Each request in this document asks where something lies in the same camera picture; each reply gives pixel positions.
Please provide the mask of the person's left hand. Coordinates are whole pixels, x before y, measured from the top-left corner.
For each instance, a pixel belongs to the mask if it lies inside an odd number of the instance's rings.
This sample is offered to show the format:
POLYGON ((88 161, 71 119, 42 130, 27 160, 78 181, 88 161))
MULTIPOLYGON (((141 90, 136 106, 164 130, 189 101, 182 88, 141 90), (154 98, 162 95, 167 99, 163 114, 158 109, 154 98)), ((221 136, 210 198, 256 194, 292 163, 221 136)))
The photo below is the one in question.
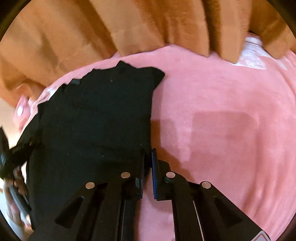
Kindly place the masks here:
POLYGON ((27 224, 23 222, 21 218, 21 212, 11 195, 10 188, 16 187, 17 192, 21 195, 27 195, 28 189, 25 184, 25 180, 20 167, 15 168, 13 175, 14 178, 3 180, 3 187, 1 189, 1 192, 4 195, 5 203, 4 216, 7 219, 13 231, 17 235, 24 236, 26 234, 27 224))

